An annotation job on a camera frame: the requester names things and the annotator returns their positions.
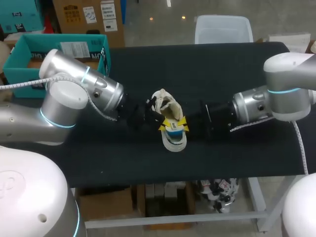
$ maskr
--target floor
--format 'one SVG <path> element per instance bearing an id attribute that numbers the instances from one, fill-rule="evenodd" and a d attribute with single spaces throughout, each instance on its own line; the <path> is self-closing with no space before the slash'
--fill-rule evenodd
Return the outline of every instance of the floor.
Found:
<path id="1" fill-rule="evenodd" d="M 124 27 L 126 46 L 192 44 L 197 16 L 239 15 L 249 19 L 253 38 L 269 34 L 309 32 L 316 39 L 316 0 L 127 0 Z M 268 204 L 283 177 L 259 178 Z M 242 182 L 232 212 L 251 211 Z M 257 232 L 255 220 L 195 223 L 185 231 L 145 231 L 143 227 L 88 230 L 89 237 L 281 237 L 280 220 L 267 233 Z"/>
<path id="2" fill-rule="evenodd" d="M 297 32 L 316 39 L 316 0 L 170 0 L 171 7 L 168 1 L 127 0 L 126 46 L 192 44 L 196 18 L 205 14 L 247 17 L 254 40 Z"/>

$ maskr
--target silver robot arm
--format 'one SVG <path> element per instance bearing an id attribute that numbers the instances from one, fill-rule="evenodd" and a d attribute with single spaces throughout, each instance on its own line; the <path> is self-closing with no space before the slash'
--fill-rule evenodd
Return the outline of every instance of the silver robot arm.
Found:
<path id="1" fill-rule="evenodd" d="M 231 101 L 201 102 L 201 114 L 187 118 L 189 127 L 202 123 L 197 134 L 217 139 L 239 125 L 269 117 L 296 121 L 309 114 L 316 102 L 316 55 L 273 56 L 264 63 L 264 73 L 267 85 L 236 93 Z"/>
<path id="2" fill-rule="evenodd" d="M 51 50 L 45 57 L 39 77 L 48 82 L 41 108 L 14 104 L 0 107 L 0 142 L 59 145 L 75 127 L 81 110 L 88 102 L 104 118 L 114 121 L 126 119 L 127 124 L 134 128 L 144 123 L 159 127 L 164 120 L 149 109 L 151 104 L 131 99 L 123 92 L 120 83 L 57 49 Z M 30 83 L 35 82 L 0 87 L 17 88 Z"/>
<path id="3" fill-rule="evenodd" d="M 267 117 L 295 121 L 307 116 L 316 101 L 316 55 L 283 53 L 264 64 L 267 86 L 234 95 L 239 123 Z"/>

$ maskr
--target sneaker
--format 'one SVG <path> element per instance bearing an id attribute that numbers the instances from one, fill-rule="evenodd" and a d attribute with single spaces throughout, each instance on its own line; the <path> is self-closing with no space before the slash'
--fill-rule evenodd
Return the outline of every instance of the sneaker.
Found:
<path id="1" fill-rule="evenodd" d="M 160 126 L 162 142 L 171 152 L 182 151 L 187 145 L 188 131 L 185 117 L 179 103 L 164 89 L 156 91 L 152 98 L 156 97 L 152 110 L 165 116 L 165 120 Z"/>

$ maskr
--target black table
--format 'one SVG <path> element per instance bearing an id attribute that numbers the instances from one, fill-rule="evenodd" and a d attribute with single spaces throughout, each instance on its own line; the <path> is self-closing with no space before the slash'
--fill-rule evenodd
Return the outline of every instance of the black table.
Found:
<path id="1" fill-rule="evenodd" d="M 287 51 L 277 42 L 112 49 L 111 77 L 140 99 L 165 88 L 184 114 L 190 114 L 199 110 L 200 99 L 230 100 L 234 93 L 264 85 L 265 60 Z M 28 106 L 41 103 L 14 101 Z M 316 172 L 315 119 L 312 110 L 298 122 L 310 173 Z M 276 120 L 236 131 L 227 141 L 189 140 L 184 151 L 172 153 L 158 131 L 146 127 L 133 131 L 124 122 L 103 120 L 87 108 L 63 145 L 5 145 L 49 157 L 71 187 L 304 173 L 292 124 Z"/>

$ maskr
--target plastic bin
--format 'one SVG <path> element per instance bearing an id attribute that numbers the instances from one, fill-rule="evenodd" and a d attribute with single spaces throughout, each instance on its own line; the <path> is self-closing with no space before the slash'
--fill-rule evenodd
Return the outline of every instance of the plastic bin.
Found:
<path id="1" fill-rule="evenodd" d="M 245 42 L 253 42 L 247 18 L 218 15 L 204 15 L 197 18 L 195 44 Z"/>

